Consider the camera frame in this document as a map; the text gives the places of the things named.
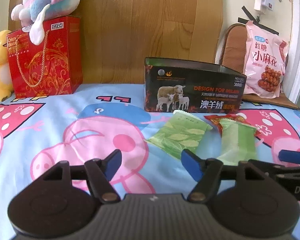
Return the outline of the yellow duck plush toy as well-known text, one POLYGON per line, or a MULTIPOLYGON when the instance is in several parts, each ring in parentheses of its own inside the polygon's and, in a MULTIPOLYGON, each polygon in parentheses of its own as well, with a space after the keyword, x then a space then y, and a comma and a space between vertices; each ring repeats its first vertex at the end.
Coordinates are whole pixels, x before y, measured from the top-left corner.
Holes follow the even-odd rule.
POLYGON ((7 35, 10 33, 9 30, 0 31, 0 102, 9 98, 13 92, 7 49, 7 35))

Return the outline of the red orange snack packet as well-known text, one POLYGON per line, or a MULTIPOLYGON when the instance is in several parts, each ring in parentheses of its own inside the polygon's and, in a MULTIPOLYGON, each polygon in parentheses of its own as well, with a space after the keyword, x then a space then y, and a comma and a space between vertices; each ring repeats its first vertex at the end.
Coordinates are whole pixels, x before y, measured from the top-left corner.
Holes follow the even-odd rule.
POLYGON ((240 115, 208 115, 205 119, 216 125, 223 137, 232 136, 238 139, 239 137, 260 135, 256 127, 240 115))

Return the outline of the green leaf snack packet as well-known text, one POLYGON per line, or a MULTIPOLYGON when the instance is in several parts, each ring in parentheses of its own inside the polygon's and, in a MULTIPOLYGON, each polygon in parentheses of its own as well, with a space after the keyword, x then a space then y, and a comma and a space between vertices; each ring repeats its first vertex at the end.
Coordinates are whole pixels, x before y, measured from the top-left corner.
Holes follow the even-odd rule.
POLYGON ((211 129, 212 126, 202 119, 185 111, 175 110, 164 126, 146 139, 146 142, 176 159, 181 159, 184 149, 195 153, 204 134, 211 129))

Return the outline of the white plug adapter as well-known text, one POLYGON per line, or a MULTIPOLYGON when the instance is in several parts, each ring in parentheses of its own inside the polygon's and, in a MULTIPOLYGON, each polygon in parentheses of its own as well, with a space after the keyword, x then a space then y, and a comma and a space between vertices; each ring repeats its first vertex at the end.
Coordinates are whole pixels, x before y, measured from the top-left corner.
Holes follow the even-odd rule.
POLYGON ((265 10, 273 11, 274 2, 273 0, 255 0, 254 10, 264 12, 265 10))

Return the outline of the plain green snack packet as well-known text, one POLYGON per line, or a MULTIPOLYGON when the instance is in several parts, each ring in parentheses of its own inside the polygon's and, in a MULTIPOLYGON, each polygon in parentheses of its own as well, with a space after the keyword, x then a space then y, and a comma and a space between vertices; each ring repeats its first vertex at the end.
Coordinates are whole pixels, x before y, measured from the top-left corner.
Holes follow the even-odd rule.
POLYGON ((237 165, 239 161, 257 159, 254 126, 231 119, 222 119, 222 149, 217 158, 225 165, 237 165))

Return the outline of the pink twisted snack bag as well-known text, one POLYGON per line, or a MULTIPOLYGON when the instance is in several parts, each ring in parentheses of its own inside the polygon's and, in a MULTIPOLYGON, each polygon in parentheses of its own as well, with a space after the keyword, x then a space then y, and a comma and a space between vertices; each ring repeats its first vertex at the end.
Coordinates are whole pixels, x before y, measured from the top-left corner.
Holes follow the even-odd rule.
POLYGON ((289 44, 278 35, 261 29, 252 21, 246 25, 244 74, 245 94, 274 99, 280 95, 289 44))

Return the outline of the black sheep print box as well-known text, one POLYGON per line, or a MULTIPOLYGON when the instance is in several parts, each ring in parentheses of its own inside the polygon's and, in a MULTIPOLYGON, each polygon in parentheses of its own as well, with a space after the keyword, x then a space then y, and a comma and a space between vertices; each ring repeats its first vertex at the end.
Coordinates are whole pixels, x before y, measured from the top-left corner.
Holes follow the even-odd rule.
POLYGON ((235 113, 247 77, 220 64, 160 57, 145 58, 148 112, 235 113))

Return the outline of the brown seat cushion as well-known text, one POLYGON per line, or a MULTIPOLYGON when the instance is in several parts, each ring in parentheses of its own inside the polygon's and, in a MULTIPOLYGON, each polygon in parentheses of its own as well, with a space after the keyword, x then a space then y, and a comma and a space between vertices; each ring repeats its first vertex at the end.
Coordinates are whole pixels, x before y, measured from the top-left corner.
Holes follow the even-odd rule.
MULTIPOLYGON (((232 24, 226 31, 223 41, 223 47, 219 64, 243 73, 245 43, 247 40, 247 31, 245 25, 241 23, 232 24)), ((300 107, 291 102, 284 93, 274 99, 263 99, 255 94, 245 94, 242 97, 243 101, 254 104, 271 104, 275 106, 287 107, 290 109, 299 110, 300 107)))

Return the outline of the red gift bag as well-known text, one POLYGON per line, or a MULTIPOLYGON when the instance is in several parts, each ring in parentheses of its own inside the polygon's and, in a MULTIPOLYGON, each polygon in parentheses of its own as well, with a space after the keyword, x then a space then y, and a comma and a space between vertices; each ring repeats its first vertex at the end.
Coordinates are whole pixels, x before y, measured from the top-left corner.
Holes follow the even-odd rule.
POLYGON ((39 45, 23 29, 7 35, 16 98, 72 94, 83 81, 80 19, 63 16, 45 21, 43 27, 39 45))

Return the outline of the wooden board headboard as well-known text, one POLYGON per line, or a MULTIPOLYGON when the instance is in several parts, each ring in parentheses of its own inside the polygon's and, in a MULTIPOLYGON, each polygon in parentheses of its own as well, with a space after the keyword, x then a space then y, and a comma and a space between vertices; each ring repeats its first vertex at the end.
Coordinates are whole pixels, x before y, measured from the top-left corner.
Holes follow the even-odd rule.
POLYGON ((213 63, 223 0, 80 0, 84 83, 143 83, 147 57, 213 63))

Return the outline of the pink blue plush toy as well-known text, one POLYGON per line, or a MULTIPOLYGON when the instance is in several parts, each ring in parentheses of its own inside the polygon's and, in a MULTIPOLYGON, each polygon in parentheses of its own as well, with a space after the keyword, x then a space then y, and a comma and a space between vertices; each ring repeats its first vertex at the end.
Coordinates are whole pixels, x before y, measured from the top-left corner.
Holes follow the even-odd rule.
POLYGON ((20 21, 22 27, 30 26, 30 40, 39 45, 45 37, 43 22, 72 13, 80 0, 23 0, 11 12, 11 19, 20 21))

